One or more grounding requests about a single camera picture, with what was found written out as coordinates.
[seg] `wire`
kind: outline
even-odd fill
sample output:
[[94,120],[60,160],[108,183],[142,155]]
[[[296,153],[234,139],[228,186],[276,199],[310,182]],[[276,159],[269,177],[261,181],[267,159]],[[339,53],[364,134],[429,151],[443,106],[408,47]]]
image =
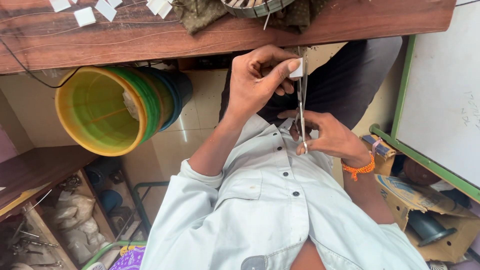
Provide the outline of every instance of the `wire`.
[[[68,78],[59,86],[51,86],[49,84],[47,84],[46,82],[40,80],[39,78],[37,78],[35,75],[33,75],[33,73],[28,70],[23,64],[22,62],[20,62],[20,60],[18,60],[18,58],[15,56],[15,54],[12,52],[12,50],[10,50],[10,48],[7,46],[7,44],[5,44],[5,42],[3,41],[3,39],[0,38],[0,41],[2,42],[2,44],[4,45],[4,47],[7,49],[7,51],[13,56],[13,58],[17,61],[17,63],[25,70],[25,72],[27,72],[30,76],[32,76],[35,80],[39,81],[41,84],[47,86],[47,87],[50,87],[50,88],[60,88],[62,86],[64,86],[74,75],[75,73],[77,73],[77,71],[83,67],[86,67],[86,66],[81,66],[81,67],[78,67],[75,69],[75,71],[70,75],[68,76]],[[156,61],[156,62],[153,62],[155,64],[159,64],[159,63],[163,63],[163,61]],[[151,62],[148,62],[147,65],[143,65],[143,66],[138,66],[137,64],[135,64],[137,67],[151,67],[152,66],[152,63]],[[131,67],[131,66],[127,66],[127,65],[120,65],[120,64],[114,64],[114,65],[109,65],[109,66],[122,66],[122,67]]]
[[456,7],[463,6],[463,5],[467,5],[467,4],[471,4],[471,3],[475,3],[475,2],[478,2],[478,1],[480,1],[480,0],[474,0],[474,1],[470,1],[470,2],[463,3],[463,4],[458,4],[458,5],[456,5]]

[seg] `orange thread bracelet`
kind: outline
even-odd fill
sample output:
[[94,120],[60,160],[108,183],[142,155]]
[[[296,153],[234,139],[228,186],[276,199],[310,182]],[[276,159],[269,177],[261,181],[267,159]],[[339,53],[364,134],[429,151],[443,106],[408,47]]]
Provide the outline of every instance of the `orange thread bracelet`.
[[370,164],[368,164],[365,167],[359,168],[359,169],[352,168],[352,167],[349,167],[349,166],[345,165],[345,163],[343,163],[343,160],[340,160],[340,161],[342,162],[342,169],[344,171],[347,171],[347,172],[351,173],[353,180],[357,181],[358,180],[357,173],[368,173],[368,172],[373,171],[373,169],[375,169],[375,158],[373,157],[372,154],[370,154],[370,158],[372,159]]

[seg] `purple patterned cloth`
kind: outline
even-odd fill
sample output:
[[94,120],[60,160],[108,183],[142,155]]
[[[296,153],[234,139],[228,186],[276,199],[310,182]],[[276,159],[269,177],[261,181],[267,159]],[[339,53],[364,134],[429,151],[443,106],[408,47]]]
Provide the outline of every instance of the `purple patterned cloth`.
[[135,247],[123,254],[110,270],[139,270],[144,257],[145,246]]

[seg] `scissors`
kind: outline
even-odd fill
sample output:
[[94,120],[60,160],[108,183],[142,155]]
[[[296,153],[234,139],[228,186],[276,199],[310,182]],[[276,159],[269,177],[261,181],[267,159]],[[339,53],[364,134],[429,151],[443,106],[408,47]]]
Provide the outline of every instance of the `scissors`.
[[305,154],[308,153],[307,142],[305,141],[305,119],[303,117],[303,111],[305,110],[305,99],[307,97],[307,81],[308,81],[308,59],[304,59],[305,67],[303,69],[303,76],[297,81],[297,99],[299,110],[295,117],[295,126],[297,127],[297,133],[301,135],[303,147],[305,148]]

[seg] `man's right hand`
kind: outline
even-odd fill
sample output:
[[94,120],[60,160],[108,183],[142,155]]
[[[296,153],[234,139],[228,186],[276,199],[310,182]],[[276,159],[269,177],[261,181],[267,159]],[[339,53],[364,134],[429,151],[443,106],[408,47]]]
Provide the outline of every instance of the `man's right hand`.
[[[279,118],[295,118],[296,110],[286,110],[278,115]],[[353,168],[367,166],[371,162],[367,147],[346,126],[340,123],[330,113],[318,113],[311,110],[303,112],[305,118],[305,139],[308,151],[316,150],[327,155],[341,158],[343,162]],[[318,130],[318,139],[312,139],[310,132]],[[297,127],[292,124],[290,134],[298,141]],[[297,147],[297,155],[305,153],[303,144]]]

